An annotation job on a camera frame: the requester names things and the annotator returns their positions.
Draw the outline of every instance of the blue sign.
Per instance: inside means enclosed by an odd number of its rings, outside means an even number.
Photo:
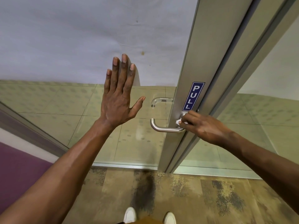
[[[202,88],[204,87],[204,82],[193,82],[187,100],[185,102],[183,111],[192,110]]]

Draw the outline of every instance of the hand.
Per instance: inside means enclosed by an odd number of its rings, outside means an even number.
[[[106,127],[114,130],[117,126],[134,118],[141,109],[145,97],[140,97],[135,105],[130,108],[130,94],[135,77],[136,67],[131,64],[128,74],[129,58],[126,54],[121,58],[121,72],[118,77],[120,60],[113,58],[112,70],[107,70],[104,84],[104,94],[99,120]]]
[[[204,141],[220,147],[225,146],[229,142],[230,135],[233,133],[219,120],[212,116],[200,115],[195,111],[189,111],[185,114],[179,124],[182,128],[196,134]]]

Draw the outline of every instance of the forearm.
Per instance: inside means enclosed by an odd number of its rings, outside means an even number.
[[[223,146],[257,173],[299,214],[299,165],[233,132]]]
[[[112,130],[97,120],[71,149],[0,216],[0,223],[61,223]]]

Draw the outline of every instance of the white shoe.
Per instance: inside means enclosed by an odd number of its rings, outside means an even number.
[[[125,212],[125,217],[123,218],[124,223],[136,222],[137,215],[133,207],[129,207]]]
[[[163,219],[164,224],[176,224],[176,218],[172,212],[167,212]]]

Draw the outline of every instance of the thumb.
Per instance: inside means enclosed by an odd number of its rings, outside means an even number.
[[[141,109],[142,103],[144,100],[145,100],[145,97],[143,96],[143,97],[140,97],[136,101],[136,103],[133,105],[133,107],[130,110],[130,113],[129,113],[130,118],[135,118],[135,116],[137,115],[137,112]]]

